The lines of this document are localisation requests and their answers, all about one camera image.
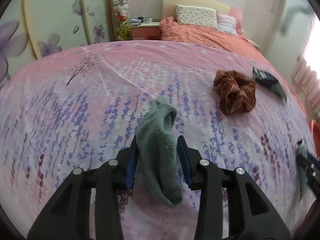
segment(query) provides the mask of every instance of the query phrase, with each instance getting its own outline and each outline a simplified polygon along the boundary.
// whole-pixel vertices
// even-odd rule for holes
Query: mug
[[[147,17],[145,23],[152,23],[152,17]]]

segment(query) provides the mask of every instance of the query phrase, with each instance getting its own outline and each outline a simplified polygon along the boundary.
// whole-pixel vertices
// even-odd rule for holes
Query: metal screw
[[[236,168],[236,172],[237,172],[238,174],[242,175],[242,174],[245,173],[245,170],[244,170],[244,168],[239,167],[239,168]]]
[[[202,159],[202,160],[200,160],[200,164],[201,164],[202,166],[208,166],[209,163],[210,163],[210,162],[209,162],[207,159]]]
[[[82,169],[81,168],[75,168],[74,170],[73,170],[73,174],[74,175],[79,175],[79,174],[81,174],[82,173]]]
[[[118,165],[118,161],[116,159],[111,159],[108,163],[109,163],[110,166]]]

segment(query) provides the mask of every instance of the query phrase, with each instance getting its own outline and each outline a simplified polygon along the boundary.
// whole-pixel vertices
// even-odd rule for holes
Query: pillow
[[[230,11],[228,12],[228,15],[237,18],[237,20],[238,20],[237,33],[241,33],[242,32],[242,20],[243,20],[242,10],[231,7]]]
[[[231,27],[236,30],[238,20],[236,17],[217,12],[217,23],[226,27]]]
[[[179,24],[200,25],[217,28],[217,13],[215,9],[176,5],[177,22]]]
[[[221,25],[218,23],[218,28],[217,30],[219,32],[222,32],[222,33],[229,33],[229,34],[232,34],[232,35],[235,35],[235,36],[238,36],[238,33],[236,31],[236,29],[232,28],[232,27],[228,27],[228,26],[224,26],[224,25]]]
[[[217,12],[217,22],[218,31],[238,36],[236,30],[238,20],[236,17],[228,16],[226,14],[221,14],[220,12]]]

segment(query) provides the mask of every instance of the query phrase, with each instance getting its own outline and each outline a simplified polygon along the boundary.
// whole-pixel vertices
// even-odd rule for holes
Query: bed
[[[223,33],[215,28],[178,24],[175,5],[213,8],[222,14],[238,19],[237,36]],[[270,65],[268,60],[255,48],[244,35],[242,29],[242,11],[215,0],[163,0],[163,20],[160,24],[161,40],[189,42],[231,51],[250,59]]]
[[[211,93],[217,70],[251,75],[253,66],[279,79],[287,103],[258,86],[253,111],[224,116]],[[174,135],[221,168],[245,168],[294,232],[315,199],[308,191],[300,200],[295,144],[304,138],[312,154],[314,144],[303,109],[278,72],[198,43],[121,41],[48,55],[0,90],[0,203],[23,236],[75,167],[98,168],[130,145],[158,95],[178,110]],[[177,177],[184,200],[167,208],[146,188],[138,164],[134,188],[118,192],[125,239],[193,239],[200,192],[188,189],[180,168]],[[223,199],[226,237],[225,191]],[[90,226],[94,238],[92,219]]]

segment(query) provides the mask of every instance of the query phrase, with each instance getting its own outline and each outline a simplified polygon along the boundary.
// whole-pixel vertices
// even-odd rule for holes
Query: headboard
[[[170,16],[175,17],[176,4],[212,8],[220,11],[223,14],[228,14],[231,8],[230,5],[227,5],[225,3],[215,1],[215,0],[163,0],[162,1],[162,18],[163,19]]]

